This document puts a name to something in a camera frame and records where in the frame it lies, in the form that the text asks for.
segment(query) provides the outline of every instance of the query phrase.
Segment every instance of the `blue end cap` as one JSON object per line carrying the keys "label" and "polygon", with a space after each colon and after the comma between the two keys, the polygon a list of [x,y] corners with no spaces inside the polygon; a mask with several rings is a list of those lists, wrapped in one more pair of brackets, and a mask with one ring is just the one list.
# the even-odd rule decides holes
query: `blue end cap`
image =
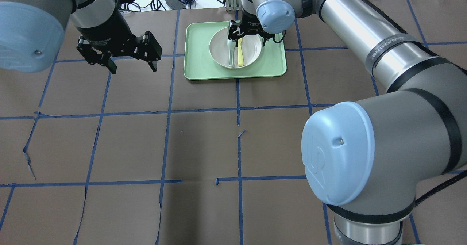
{"label": "blue end cap", "polygon": [[268,0],[256,9],[262,28],[270,34],[279,34],[287,30],[295,21],[295,11],[283,0]]}
{"label": "blue end cap", "polygon": [[365,187],[375,156],[375,134],[367,112],[342,102],[313,114],[302,134],[302,160],[314,194],[342,206]]}
{"label": "blue end cap", "polygon": [[0,68],[45,70],[64,37],[62,25],[49,13],[27,4],[0,2]]}

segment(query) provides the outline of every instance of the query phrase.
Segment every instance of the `white bowl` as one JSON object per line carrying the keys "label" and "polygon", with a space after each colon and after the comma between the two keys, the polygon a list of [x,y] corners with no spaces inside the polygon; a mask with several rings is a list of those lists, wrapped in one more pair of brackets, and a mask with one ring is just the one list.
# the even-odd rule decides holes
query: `white bowl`
{"label": "white bowl", "polygon": [[242,38],[243,66],[237,63],[237,51],[233,53],[233,67],[229,67],[229,47],[227,47],[227,28],[216,32],[209,42],[209,53],[212,59],[222,67],[228,69],[240,69],[252,64],[261,54],[262,45],[258,35],[246,35]]}

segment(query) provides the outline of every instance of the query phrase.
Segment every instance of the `green tray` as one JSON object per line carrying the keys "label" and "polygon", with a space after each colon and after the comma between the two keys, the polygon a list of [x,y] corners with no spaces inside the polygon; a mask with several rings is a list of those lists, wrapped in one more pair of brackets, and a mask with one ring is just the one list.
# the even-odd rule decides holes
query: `green tray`
{"label": "green tray", "polygon": [[281,76],[287,70],[284,42],[266,42],[258,59],[240,69],[227,69],[217,64],[209,54],[209,42],[229,22],[193,23],[186,29],[185,66],[183,73],[189,80],[230,79]]}

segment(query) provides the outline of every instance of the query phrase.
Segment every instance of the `yellow spoon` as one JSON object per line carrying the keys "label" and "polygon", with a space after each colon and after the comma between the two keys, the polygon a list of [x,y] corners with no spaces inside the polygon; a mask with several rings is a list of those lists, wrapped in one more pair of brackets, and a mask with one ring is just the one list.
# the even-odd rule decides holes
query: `yellow spoon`
{"label": "yellow spoon", "polygon": [[243,62],[243,52],[242,52],[242,38],[238,39],[238,51],[237,51],[237,64],[238,67],[242,67]]}

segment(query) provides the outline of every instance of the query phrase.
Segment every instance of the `power adapter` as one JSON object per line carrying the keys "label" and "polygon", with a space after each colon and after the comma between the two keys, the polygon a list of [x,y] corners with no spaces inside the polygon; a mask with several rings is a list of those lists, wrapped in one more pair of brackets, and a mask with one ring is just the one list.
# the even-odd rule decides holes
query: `power adapter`
{"label": "power adapter", "polygon": [[184,10],[185,9],[185,5],[179,2],[179,0],[165,0],[165,2],[172,10]]}

